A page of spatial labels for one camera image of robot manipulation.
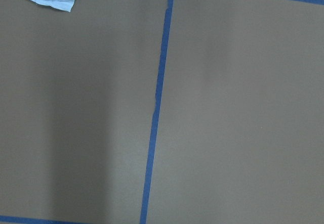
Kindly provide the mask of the brown paper table cover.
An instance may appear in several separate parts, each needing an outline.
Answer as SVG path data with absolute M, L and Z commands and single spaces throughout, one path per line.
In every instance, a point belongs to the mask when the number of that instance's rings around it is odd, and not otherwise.
M 323 223 L 323 0 L 1 0 L 1 223 Z

